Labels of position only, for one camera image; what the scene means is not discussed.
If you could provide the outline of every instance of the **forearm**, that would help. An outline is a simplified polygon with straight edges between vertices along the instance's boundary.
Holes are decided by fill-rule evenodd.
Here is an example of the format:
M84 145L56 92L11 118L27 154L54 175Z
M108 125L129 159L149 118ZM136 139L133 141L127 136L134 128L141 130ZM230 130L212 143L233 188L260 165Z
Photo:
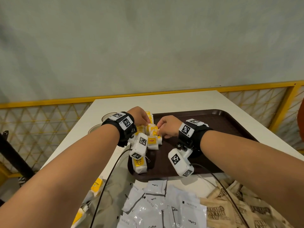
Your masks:
M0 207L0 224L19 227L22 220L25 227L69 227L119 137L115 126L104 125L68 147ZM6 211L19 219L3 216Z
M297 214L304 203L300 192L304 187L303 161L261 143L217 131L207 131L200 146L206 157L224 172L287 220L300 224Z

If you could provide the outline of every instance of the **concrete wall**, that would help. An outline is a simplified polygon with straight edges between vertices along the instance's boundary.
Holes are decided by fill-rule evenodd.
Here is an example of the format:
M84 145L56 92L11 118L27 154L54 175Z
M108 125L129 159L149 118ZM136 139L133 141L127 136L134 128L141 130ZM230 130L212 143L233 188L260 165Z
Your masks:
M304 79L304 0L0 0L0 102Z

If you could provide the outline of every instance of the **person's right arm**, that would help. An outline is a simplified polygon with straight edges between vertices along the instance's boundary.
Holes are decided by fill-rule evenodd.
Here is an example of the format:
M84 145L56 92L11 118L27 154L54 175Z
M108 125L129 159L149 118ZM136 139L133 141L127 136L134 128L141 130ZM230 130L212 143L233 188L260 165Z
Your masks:
M165 138L178 136L181 121L163 117L157 124ZM304 162L246 138L207 131L203 154L283 215L294 227L304 227Z

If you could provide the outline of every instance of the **tray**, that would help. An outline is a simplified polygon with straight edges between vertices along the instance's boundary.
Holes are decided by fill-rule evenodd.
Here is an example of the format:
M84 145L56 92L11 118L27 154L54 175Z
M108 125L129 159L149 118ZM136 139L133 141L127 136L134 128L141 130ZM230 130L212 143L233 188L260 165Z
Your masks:
M230 114L225 111L218 109L210 110L196 110L196 111L184 111L184 112L173 112L173 113L160 113L153 114L154 123L157 124L159 120L167 115L173 115L179 118L182 122L185 122L188 119L194 118L200 120L204 123L207 123L212 129L228 133L244 138L248 138L253 141L257 141L244 127L242 127ZM169 139L163 138L163 144L159 146L159 150L147 150L146 157L150 159L150 162L147 162L148 172L144 174L137 174L133 170L132 158L129 156L128 159L128 170L139 181L149 181L157 178L168 178L178 176L175 169L171 165L168 159L168 153L176 148L178 138L172 137ZM212 173L221 173L223 172L218 168L213 162L211 162L203 153L198 155L193 153L188 160L190 163L197 163ZM205 169L195 166L193 174L208 174Z

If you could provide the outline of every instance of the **black cable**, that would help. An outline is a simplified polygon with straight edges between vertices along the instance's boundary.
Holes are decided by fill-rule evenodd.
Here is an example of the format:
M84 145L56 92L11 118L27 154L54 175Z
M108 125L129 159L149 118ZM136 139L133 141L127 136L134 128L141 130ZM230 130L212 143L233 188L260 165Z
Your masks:
M211 173L210 170L208 170L206 167L200 165L200 164L196 164L196 163L191 163L190 166L193 166L193 165L197 165L205 170L207 170L209 173ZM234 200L231 198L230 194L227 192L226 188L223 186L223 184L218 180L218 178L213 174L211 173L211 175L218 181L218 183L221 185L221 187L224 189L224 191L226 192L226 194L229 196L232 204L234 205L235 209L238 211L240 217L242 218L242 220L244 221L244 224L246 225L247 228L250 228L248 223L246 222L245 218L243 217L241 211L239 210L239 208L237 207L237 205L235 204Z
M94 215L93 215L93 219L92 219L90 228L92 228L92 226L93 226L93 222L94 222L95 216L96 216L97 211L98 211L98 207L99 207L99 204L100 204L100 200L101 200L101 197L102 197L103 192L104 192L104 190L105 190L105 187L107 186L108 180L110 179L110 176L111 176L111 174L112 174L114 168L116 167L117 162L118 162L119 159L121 158L121 156L122 156L124 153L126 153L127 151L129 151L129 150L132 150L132 149L131 149L131 145L130 145L130 149L127 149L127 150L125 150L125 151L123 151L123 152L121 153L121 155L120 155L119 158L117 159L117 161L116 161L114 167L112 168L112 170L111 170L111 172L110 172L110 174L109 174L108 179L105 181L105 185L104 185L104 188L103 188L102 191L101 191L101 194L100 194L100 197L99 197L99 200L98 200L98 203L97 203L97 207L96 207L95 213L94 213Z

